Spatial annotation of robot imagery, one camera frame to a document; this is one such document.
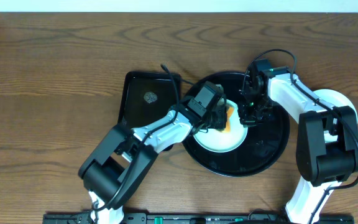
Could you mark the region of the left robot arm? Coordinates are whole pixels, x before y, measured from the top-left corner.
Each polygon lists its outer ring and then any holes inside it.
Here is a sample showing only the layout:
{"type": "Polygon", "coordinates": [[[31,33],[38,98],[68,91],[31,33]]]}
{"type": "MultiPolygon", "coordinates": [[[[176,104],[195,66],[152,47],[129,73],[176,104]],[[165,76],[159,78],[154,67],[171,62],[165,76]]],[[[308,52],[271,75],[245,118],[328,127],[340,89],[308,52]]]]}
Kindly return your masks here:
{"type": "Polygon", "coordinates": [[[224,129],[225,100],[203,106],[194,99],[172,106],[161,119],[139,128],[115,125],[81,165],[78,175],[92,199],[94,223],[120,223],[158,155],[201,129],[224,129]]]}

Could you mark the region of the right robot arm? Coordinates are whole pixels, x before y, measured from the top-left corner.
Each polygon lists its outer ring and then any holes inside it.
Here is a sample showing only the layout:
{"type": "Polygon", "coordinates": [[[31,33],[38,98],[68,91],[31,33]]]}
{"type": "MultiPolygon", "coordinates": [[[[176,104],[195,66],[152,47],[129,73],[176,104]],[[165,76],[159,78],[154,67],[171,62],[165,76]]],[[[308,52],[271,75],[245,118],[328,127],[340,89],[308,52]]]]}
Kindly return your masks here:
{"type": "Polygon", "coordinates": [[[287,67],[253,63],[246,70],[239,105],[240,122],[266,122],[281,106],[297,123],[296,164],[301,178],[285,213],[292,223],[316,223],[335,190],[358,184],[358,126],[356,112],[320,98],[287,67]]]}

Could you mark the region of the light blue plate top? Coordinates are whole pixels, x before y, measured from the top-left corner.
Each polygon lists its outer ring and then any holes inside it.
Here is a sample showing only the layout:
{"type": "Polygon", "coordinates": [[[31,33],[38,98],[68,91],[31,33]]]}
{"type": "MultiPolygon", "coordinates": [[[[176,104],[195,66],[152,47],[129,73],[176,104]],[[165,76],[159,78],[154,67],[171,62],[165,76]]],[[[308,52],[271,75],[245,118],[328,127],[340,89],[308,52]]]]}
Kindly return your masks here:
{"type": "Polygon", "coordinates": [[[230,118],[230,133],[222,133],[217,129],[208,129],[205,132],[199,131],[194,135],[196,142],[208,151],[217,153],[233,151],[244,142],[247,136],[248,128],[240,123],[237,104],[227,100],[226,106],[234,107],[234,113],[230,118]]]}

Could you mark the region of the orange green sponge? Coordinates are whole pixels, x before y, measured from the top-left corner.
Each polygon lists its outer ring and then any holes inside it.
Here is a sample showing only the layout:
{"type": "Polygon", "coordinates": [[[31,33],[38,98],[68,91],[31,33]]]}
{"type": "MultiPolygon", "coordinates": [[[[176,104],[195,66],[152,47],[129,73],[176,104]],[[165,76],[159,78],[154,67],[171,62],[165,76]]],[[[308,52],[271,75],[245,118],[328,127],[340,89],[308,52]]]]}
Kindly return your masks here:
{"type": "Polygon", "coordinates": [[[234,113],[234,107],[226,106],[226,122],[225,122],[225,128],[221,130],[222,133],[230,133],[231,132],[230,118],[233,113],[234,113]]]}

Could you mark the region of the light blue plate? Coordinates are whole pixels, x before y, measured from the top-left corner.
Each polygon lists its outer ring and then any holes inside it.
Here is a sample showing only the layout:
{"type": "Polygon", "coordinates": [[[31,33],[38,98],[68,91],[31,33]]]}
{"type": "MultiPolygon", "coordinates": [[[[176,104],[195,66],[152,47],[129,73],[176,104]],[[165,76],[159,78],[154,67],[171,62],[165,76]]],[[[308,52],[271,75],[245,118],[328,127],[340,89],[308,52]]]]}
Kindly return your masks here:
{"type": "Polygon", "coordinates": [[[350,106],[356,114],[356,121],[358,123],[358,114],[357,114],[356,107],[347,96],[343,95],[342,93],[336,90],[331,90],[331,89],[319,89],[319,90],[315,90],[314,93],[322,100],[331,103],[335,106],[338,107],[350,106]]]}
{"type": "Polygon", "coordinates": [[[196,142],[208,151],[217,153],[233,151],[244,142],[247,136],[248,128],[240,123],[237,104],[227,100],[226,106],[234,107],[234,113],[230,118],[230,133],[222,133],[217,129],[208,129],[205,132],[199,131],[194,135],[196,142]]]}

